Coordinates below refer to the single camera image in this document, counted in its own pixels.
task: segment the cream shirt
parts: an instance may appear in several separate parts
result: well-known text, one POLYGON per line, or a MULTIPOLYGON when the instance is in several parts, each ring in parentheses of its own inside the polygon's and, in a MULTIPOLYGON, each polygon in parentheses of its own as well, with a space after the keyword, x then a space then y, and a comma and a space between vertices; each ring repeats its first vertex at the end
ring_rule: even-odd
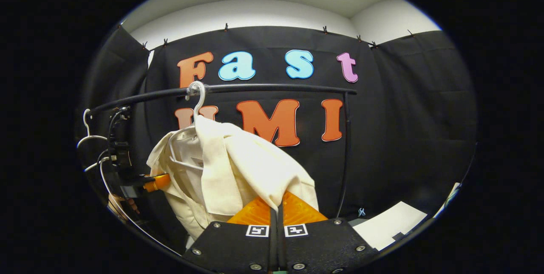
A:
POLYGON ((147 160, 151 176, 167 172, 162 190, 173 212, 193 239, 214 220, 226 222, 260 196, 278 211, 286 190, 319 210, 315 184, 286 152, 231 123, 196 117, 195 129, 173 139, 178 161, 204 166, 203 171, 171 161, 167 133, 147 160))

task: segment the white wall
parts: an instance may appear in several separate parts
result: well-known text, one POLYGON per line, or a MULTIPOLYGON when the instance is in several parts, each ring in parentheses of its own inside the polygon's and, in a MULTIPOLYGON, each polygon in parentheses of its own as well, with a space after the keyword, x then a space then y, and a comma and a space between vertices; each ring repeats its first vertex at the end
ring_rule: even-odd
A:
POLYGON ((366 42, 380 44, 415 33, 441 30, 406 0, 385 0, 353 16, 351 22, 366 42))
POLYGON ((356 38, 352 22, 345 17, 323 9, 277 0, 228 0, 206 3, 175 11, 155 19, 130 34, 140 43, 148 42, 152 49, 183 37, 243 26, 293 26, 327 30, 356 38))

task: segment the white plastic hanger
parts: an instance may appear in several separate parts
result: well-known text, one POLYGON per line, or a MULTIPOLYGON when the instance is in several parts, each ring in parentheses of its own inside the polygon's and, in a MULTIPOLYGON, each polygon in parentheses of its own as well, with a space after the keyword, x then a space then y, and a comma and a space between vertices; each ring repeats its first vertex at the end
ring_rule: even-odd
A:
MULTIPOLYGON (((200 92, 200 99, 198 100, 198 103, 196 104, 195 109, 193 110, 194 121, 196 121, 196 117, 198 117, 198 110, 200 110, 200 108, 202 108, 202 105, 204 104, 204 98, 206 98, 206 88, 204 87, 204 84, 202 84, 201 81, 194 81, 189 85, 189 87, 187 88, 187 96, 185 96, 185 100, 189 100, 189 96, 195 94, 196 91, 200 92)), ((203 171, 204 168, 202 168, 202 167, 193 166, 192 164, 187 164, 186 162, 178 161, 177 158, 176 158, 176 155, 175 155, 175 153, 173 151, 173 146, 172 146, 173 138, 176 137, 177 135, 185 132, 185 131, 192 130, 194 128, 195 128, 195 125, 194 125, 194 122, 193 122, 193 125, 189 125, 188 127, 185 127, 183 129, 180 129, 179 131, 173 133, 173 135, 168 140, 168 145, 170 146, 170 152, 172 153, 172 155, 170 156, 170 159, 171 159, 171 161, 173 161, 173 162, 175 162, 177 164, 181 164, 182 166, 203 171)))

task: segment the clothing rack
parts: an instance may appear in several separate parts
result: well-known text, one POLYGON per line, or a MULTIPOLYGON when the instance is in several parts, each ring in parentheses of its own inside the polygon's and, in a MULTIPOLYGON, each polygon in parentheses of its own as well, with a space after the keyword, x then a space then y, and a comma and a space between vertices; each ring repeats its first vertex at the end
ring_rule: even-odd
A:
MULTIPOLYGON (((346 155, 344 156, 344 172, 342 175, 342 189, 340 191, 340 197, 338 198, 338 206, 336 212, 336 218, 340 216, 340 210, 346 196, 347 186, 347 172, 351 158, 351 121, 349 115, 349 102, 348 95, 357 94, 357 90, 351 90, 346 88, 332 88, 327 86, 313 86, 313 85, 297 85, 297 84, 231 84, 231 85, 204 85, 206 94, 209 93, 225 93, 225 92, 244 92, 244 91, 297 91, 297 92, 329 92, 329 93, 341 93, 343 95, 344 103, 344 117, 346 120, 346 155)), ((137 96, 129 96, 112 102, 108 102, 91 109, 88 116, 92 116, 99 111, 112 109, 115 107, 126 106, 135 104, 138 102, 147 102, 150 100, 156 100, 160 98, 167 98, 171 96, 196 96, 199 92, 189 94, 188 88, 173 88, 167 90, 158 90, 154 92, 148 92, 144 94, 138 94, 137 96)))

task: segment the black metal plate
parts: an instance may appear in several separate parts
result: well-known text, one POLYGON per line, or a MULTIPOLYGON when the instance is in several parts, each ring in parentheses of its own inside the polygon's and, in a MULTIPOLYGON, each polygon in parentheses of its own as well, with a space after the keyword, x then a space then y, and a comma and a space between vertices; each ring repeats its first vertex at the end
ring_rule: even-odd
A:
POLYGON ((266 274, 270 247, 268 237, 246 236, 248 225, 212 222, 196 239, 183 258, 208 270, 224 274, 266 274), (196 255, 193 249, 201 254, 196 255), (261 270, 253 270, 259 264, 261 270))
POLYGON ((330 274, 339 268, 345 273, 360 268, 377 254, 347 220, 339 218, 340 224, 335 220, 308 223, 307 235, 284 238, 289 274, 330 274), (357 251, 360 246, 365 249, 357 251), (304 268, 294 269, 299 263, 304 268))

